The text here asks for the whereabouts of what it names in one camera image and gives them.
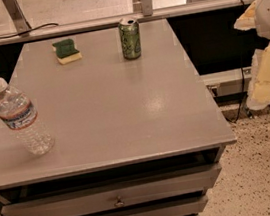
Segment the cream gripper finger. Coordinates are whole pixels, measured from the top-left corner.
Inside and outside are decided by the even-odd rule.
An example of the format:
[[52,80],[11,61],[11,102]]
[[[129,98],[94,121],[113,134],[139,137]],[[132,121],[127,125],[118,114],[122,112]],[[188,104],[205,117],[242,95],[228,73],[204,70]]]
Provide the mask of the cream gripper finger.
[[270,104],[270,42],[265,49],[256,49],[251,64],[251,81],[247,92],[247,107],[260,110]]
[[256,28],[255,10],[257,1],[253,1],[243,14],[235,21],[234,28],[238,30],[248,31]]

